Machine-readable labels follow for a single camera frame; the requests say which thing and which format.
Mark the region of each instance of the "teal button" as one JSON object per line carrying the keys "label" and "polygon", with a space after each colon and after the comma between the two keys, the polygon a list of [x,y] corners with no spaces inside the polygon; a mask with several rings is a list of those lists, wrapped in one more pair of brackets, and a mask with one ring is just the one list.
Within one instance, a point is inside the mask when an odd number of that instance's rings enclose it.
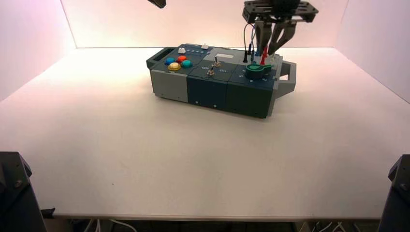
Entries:
{"label": "teal button", "polygon": [[190,68],[190,67],[192,66],[192,62],[191,62],[190,60],[184,60],[184,61],[181,63],[181,66],[182,66],[183,68]]}

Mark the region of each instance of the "white wall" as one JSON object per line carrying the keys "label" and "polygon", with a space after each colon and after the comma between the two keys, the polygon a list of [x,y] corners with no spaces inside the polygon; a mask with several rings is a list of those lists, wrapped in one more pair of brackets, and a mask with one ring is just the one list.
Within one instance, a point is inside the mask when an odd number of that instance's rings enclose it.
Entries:
{"label": "white wall", "polygon": [[0,101],[75,48],[59,0],[0,0]]}
{"label": "white wall", "polygon": [[410,102],[409,0],[350,0],[336,48]]}
{"label": "white wall", "polygon": [[[286,46],[335,45],[348,0],[309,0],[319,9]],[[243,0],[62,0],[78,47],[243,46]]]}

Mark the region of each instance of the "white table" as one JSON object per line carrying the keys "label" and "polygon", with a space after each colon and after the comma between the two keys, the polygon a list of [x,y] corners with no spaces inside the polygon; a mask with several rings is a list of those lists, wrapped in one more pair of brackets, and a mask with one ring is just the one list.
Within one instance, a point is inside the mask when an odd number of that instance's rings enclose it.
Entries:
{"label": "white table", "polygon": [[159,49],[77,49],[0,103],[0,150],[56,216],[379,218],[410,105],[332,48],[287,48],[294,93],[257,119],[160,99]]}

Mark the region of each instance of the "black metal bracket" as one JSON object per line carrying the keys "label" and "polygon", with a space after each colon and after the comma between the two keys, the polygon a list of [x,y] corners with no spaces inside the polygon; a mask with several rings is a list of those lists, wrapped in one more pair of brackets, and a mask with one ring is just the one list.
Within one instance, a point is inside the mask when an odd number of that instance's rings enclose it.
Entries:
{"label": "black metal bracket", "polygon": [[0,166],[0,231],[45,232],[29,165],[18,152],[0,152]]}
{"label": "black metal bracket", "polygon": [[247,23],[255,23],[256,18],[278,23],[293,17],[311,23],[319,11],[309,2],[300,0],[255,0],[246,1],[242,16]]}
{"label": "black metal bracket", "polygon": [[166,6],[166,0],[148,0],[159,8],[164,8]]}
{"label": "black metal bracket", "polygon": [[403,155],[390,169],[392,181],[379,225],[380,232],[410,231],[410,155]]}

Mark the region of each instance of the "blue button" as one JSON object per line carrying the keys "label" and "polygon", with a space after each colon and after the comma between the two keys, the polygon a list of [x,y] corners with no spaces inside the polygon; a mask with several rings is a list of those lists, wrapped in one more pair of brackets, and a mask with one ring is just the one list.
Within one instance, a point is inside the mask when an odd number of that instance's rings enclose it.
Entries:
{"label": "blue button", "polygon": [[175,58],[169,57],[165,60],[165,65],[170,65],[175,62]]}

